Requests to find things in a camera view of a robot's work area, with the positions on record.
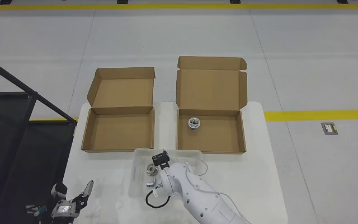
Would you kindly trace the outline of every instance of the gray floor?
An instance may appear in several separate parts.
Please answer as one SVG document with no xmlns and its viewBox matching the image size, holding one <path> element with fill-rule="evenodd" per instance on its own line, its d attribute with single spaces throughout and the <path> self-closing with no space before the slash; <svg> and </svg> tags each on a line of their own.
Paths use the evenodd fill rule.
<svg viewBox="0 0 358 224">
<path fill-rule="evenodd" d="M 250 3 L 261 3 L 249 0 Z M 95 69 L 155 67 L 174 101 L 180 55 L 243 57 L 264 111 L 357 109 L 357 11 L 0 11 L 0 65 L 71 116 Z M 0 79 L 1 91 L 15 90 Z M 33 118 L 56 117 L 37 105 Z M 290 224 L 356 223 L 356 120 L 267 123 Z"/>
</svg>

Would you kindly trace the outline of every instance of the transparent container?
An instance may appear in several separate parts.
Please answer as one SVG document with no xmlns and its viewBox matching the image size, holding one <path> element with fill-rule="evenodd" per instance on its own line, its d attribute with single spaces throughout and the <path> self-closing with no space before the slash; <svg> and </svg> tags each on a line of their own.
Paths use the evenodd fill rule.
<svg viewBox="0 0 358 224">
<path fill-rule="evenodd" d="M 187 162 L 191 166 L 194 174 L 202 174 L 205 172 L 205 165 L 201 162 L 202 153 L 199 150 L 166 150 L 169 154 L 169 164 L 175 162 Z M 153 163 L 152 156 L 162 153 L 163 150 L 153 150 L 148 148 L 137 148 L 134 150 L 134 158 L 131 168 L 131 179 L 129 184 L 129 197 L 145 198 L 145 196 L 160 184 L 160 171 L 155 176 L 149 176 L 146 173 L 147 166 Z M 154 187 L 148 188 L 146 184 L 152 182 L 156 178 Z"/>
</svg>

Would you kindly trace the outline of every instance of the cardboard box lid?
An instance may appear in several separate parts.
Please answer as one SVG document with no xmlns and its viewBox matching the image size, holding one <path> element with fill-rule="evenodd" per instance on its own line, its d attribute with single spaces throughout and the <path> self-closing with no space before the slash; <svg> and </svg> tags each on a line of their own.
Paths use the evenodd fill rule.
<svg viewBox="0 0 358 224">
<path fill-rule="evenodd" d="M 87 100 L 93 108 L 152 106 L 154 68 L 98 68 Z"/>
<path fill-rule="evenodd" d="M 247 105 L 242 58 L 180 56 L 176 103 L 180 109 L 240 110 Z"/>
</svg>

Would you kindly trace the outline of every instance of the open cardboard box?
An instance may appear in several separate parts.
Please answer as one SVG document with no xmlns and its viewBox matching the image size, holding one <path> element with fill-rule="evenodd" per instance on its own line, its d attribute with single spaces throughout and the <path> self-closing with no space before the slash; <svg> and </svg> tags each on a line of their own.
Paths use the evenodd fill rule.
<svg viewBox="0 0 358 224">
<path fill-rule="evenodd" d="M 246 152 L 240 109 L 247 105 L 242 58 L 183 57 L 178 60 L 177 149 L 206 153 Z M 189 119 L 200 119 L 196 131 Z"/>
<path fill-rule="evenodd" d="M 154 68 L 99 68 L 89 88 L 82 150 L 153 148 Z"/>
</svg>

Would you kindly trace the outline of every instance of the yellow tape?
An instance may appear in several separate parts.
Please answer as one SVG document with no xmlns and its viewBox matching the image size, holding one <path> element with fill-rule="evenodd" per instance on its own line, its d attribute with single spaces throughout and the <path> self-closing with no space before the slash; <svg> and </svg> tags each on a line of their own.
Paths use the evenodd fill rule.
<svg viewBox="0 0 358 224">
<path fill-rule="evenodd" d="M 295 120 L 351 120 L 358 119 L 358 110 L 311 110 L 265 112 L 267 122 Z"/>
<path fill-rule="evenodd" d="M 37 121 L 37 120 L 66 120 L 66 118 L 33 118 L 30 119 L 30 121 Z"/>
<path fill-rule="evenodd" d="M 238 9 L 238 10 L 356 10 L 358 4 L 40 4 L 2 5 L 0 11 L 19 10 L 158 10 L 158 9 Z"/>
</svg>

